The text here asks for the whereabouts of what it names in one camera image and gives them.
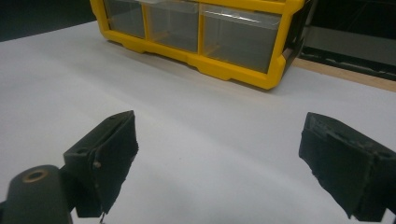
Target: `transparent drawer front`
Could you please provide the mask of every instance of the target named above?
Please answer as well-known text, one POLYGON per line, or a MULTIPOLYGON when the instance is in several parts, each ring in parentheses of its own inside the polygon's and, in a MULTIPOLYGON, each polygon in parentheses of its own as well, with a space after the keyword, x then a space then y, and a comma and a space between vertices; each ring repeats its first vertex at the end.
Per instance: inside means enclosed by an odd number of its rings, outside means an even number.
POLYGON ((197 3, 170 1, 146 6, 151 40, 177 49, 197 51, 197 3))
POLYGON ((140 3, 134 0, 105 0, 105 7, 111 30, 145 37, 140 3))
POLYGON ((203 5, 204 55, 267 73, 280 15, 203 5))

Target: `dark background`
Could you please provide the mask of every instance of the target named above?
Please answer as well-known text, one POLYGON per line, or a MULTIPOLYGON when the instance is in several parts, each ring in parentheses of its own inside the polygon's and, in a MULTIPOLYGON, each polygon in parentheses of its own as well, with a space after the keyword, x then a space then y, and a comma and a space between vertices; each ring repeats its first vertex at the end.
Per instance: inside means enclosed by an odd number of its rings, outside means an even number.
POLYGON ((0 41, 94 20, 89 0, 0 0, 0 41))

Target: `yellow storage drawer unit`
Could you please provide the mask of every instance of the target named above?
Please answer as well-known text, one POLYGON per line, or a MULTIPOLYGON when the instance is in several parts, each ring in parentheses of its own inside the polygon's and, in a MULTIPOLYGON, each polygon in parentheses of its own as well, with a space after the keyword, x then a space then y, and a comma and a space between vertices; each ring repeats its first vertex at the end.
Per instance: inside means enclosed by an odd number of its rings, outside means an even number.
POLYGON ((310 0, 91 0, 103 36, 223 80, 271 89, 299 50, 310 0))

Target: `black object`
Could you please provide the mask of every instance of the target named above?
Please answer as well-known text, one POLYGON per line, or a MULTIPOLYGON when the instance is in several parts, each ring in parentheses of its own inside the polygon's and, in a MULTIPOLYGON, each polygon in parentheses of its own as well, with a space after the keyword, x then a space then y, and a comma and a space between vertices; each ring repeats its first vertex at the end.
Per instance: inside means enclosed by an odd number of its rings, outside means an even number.
POLYGON ((138 151, 134 112, 105 119, 64 153, 65 166, 38 166, 14 177, 1 224, 72 223, 108 213, 138 151))
POLYGON ((396 153, 344 123, 308 113, 300 157, 350 218, 381 221, 396 212, 396 153))

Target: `white surface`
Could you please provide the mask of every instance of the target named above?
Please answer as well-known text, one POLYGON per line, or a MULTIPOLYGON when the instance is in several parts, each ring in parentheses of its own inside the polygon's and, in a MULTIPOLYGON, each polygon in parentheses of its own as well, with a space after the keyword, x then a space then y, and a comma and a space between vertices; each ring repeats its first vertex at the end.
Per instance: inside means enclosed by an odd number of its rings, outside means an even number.
POLYGON ((396 148, 394 92, 295 67, 274 90, 251 89, 107 42, 93 22, 0 43, 0 200, 15 175, 61 167, 130 109, 140 151, 107 224, 358 223, 298 157, 306 113, 396 148))

